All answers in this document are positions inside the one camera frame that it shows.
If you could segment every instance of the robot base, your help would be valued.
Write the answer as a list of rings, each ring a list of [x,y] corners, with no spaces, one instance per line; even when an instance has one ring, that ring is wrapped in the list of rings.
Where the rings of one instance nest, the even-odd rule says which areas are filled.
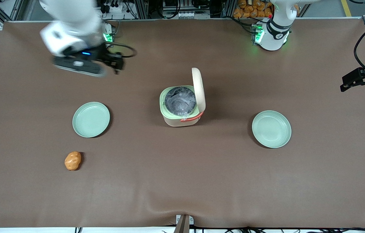
[[[278,34],[278,37],[281,35],[280,39],[275,39],[274,36],[268,32],[266,23],[256,24],[253,31],[256,32],[256,34],[252,35],[253,44],[259,45],[268,51],[280,49],[282,45],[286,43],[287,36],[289,35],[289,32],[284,36],[283,34]]]

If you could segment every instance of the gray floor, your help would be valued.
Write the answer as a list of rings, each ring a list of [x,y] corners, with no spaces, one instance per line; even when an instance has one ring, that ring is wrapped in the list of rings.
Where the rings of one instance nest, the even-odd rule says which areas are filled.
[[[345,12],[340,0],[321,0],[312,3],[304,17],[345,17]]]

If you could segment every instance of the open lid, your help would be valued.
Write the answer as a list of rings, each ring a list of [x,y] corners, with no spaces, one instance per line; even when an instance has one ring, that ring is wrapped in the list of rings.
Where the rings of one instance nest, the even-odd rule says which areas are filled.
[[[198,110],[200,113],[206,109],[206,96],[204,94],[203,79],[201,72],[197,68],[192,68],[192,81],[194,82],[195,99],[197,101]]]

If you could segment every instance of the plastic bag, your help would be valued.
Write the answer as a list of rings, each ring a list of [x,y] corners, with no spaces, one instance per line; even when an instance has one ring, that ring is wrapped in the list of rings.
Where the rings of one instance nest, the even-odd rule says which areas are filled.
[[[174,115],[186,117],[195,108],[197,101],[187,87],[174,87],[165,96],[165,106]]]

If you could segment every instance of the yellow floor line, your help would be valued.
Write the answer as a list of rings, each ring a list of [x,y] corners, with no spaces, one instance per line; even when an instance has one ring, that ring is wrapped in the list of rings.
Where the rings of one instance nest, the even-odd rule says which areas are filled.
[[[347,0],[341,0],[341,3],[342,3],[342,7],[344,8],[345,15],[347,17],[352,17],[351,11],[349,10]]]

